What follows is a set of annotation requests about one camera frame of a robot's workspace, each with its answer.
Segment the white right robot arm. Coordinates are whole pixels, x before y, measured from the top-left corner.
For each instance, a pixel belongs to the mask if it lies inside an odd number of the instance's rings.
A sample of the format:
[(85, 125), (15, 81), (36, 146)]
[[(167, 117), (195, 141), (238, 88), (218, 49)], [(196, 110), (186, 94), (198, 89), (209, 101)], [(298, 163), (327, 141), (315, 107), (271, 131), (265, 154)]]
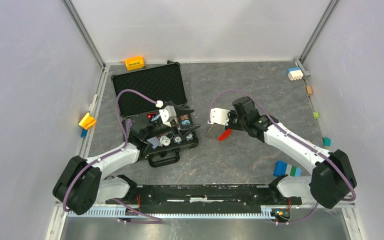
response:
[(260, 114), (254, 101), (244, 96), (232, 103), (233, 110), (212, 110), (211, 119), (227, 129), (245, 131), (250, 137), (277, 148), (298, 162), (310, 176), (278, 177), (269, 189), (269, 199), (282, 204), (289, 197), (312, 198), (327, 209), (340, 201), (353, 202), (357, 181), (349, 156), (309, 143), (269, 114)]

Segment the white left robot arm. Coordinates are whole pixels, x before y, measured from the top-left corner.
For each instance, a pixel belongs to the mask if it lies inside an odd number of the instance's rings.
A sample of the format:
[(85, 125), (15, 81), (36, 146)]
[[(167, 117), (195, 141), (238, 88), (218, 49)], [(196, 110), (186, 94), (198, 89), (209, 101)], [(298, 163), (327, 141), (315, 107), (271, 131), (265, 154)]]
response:
[(145, 112), (131, 115), (122, 123), (125, 141), (112, 150), (97, 156), (73, 156), (57, 180), (52, 194), (62, 202), (65, 212), (86, 213), (95, 203), (118, 199), (133, 203), (137, 190), (126, 178), (108, 178), (124, 166), (140, 158), (154, 158), (173, 152), (174, 159), (150, 160), (152, 167), (161, 167), (179, 160), (182, 147), (194, 148), (198, 140), (195, 131), (200, 127), (191, 122), (193, 109), (170, 101), (157, 101), (158, 111), (150, 118)]

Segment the metal keyring tool red handle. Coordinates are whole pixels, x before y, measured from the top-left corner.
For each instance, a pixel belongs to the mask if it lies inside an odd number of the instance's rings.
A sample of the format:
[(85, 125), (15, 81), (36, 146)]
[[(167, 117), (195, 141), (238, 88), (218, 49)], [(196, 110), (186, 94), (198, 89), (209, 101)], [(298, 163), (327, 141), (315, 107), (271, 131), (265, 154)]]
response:
[(213, 124), (207, 130), (205, 136), (210, 140), (222, 142), (232, 134), (232, 131), (232, 129), (227, 129), (224, 125)]

